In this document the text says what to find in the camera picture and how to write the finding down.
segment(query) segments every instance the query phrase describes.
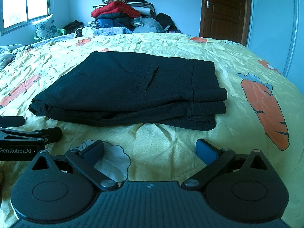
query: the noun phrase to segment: green plastic chair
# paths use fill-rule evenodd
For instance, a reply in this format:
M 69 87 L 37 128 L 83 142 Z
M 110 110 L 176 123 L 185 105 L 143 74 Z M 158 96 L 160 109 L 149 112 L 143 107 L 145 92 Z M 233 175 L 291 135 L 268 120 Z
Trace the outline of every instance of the green plastic chair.
M 60 36 L 66 35 L 65 29 L 60 29 L 60 28 L 57 27 L 57 30 L 58 30 L 58 32 L 60 33 Z M 39 37 L 37 36 L 36 31 L 35 31 L 35 33 L 34 33 L 34 39 L 35 39 L 35 40 L 38 40 L 38 42 L 42 41 L 41 38 L 39 38 Z

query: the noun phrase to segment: folded black pants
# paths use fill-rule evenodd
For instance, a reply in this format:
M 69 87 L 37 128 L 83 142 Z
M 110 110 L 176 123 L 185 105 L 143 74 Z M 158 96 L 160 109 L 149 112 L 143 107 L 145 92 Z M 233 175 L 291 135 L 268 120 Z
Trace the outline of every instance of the folded black pants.
M 210 130 L 224 114 L 226 89 L 213 62 L 133 52 L 92 52 L 38 94 L 37 116 L 94 126 L 162 123 Z

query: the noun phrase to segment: window sill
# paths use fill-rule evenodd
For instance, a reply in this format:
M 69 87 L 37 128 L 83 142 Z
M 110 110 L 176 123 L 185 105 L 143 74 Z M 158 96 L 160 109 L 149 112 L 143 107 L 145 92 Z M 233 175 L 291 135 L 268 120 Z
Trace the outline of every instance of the window sill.
M 20 25 L 17 25 L 17 26 L 12 25 L 12 26 L 8 27 L 9 29 L 6 29 L 4 32 L 1 31 L 1 36 L 6 35 L 6 34 L 8 34 L 10 32 L 15 31 L 15 30 L 18 30 L 18 29 L 20 29 L 22 27 L 25 27 L 25 26 L 28 26 L 28 25 L 32 25 L 32 22 L 41 20 L 41 19 L 46 18 L 46 17 L 48 17 L 48 15 L 43 15 L 43 16 L 31 19 L 28 22 L 20 24 Z

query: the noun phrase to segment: brown wooden door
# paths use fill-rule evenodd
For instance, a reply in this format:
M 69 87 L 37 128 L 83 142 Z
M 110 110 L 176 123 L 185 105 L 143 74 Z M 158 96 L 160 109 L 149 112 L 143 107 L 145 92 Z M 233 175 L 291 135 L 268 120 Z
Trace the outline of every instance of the brown wooden door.
M 203 0 L 200 37 L 247 44 L 251 0 Z

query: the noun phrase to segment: door frame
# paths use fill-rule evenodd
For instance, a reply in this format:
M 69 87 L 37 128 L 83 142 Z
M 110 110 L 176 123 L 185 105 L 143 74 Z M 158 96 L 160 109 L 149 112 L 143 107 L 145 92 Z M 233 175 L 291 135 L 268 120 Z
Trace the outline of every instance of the door frame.
M 250 17 L 251 17 L 251 2 L 252 0 L 246 0 L 245 3 L 245 16 L 244 16 L 244 26 L 243 26 L 243 33 L 241 44 L 247 46 L 248 36 L 249 36 L 249 27 L 250 27 Z M 201 25 L 200 25 L 200 32 L 199 36 L 203 36 L 204 30 L 204 22 L 205 22 L 205 11 L 207 6 L 207 0 L 202 0 L 202 11 L 201 11 Z

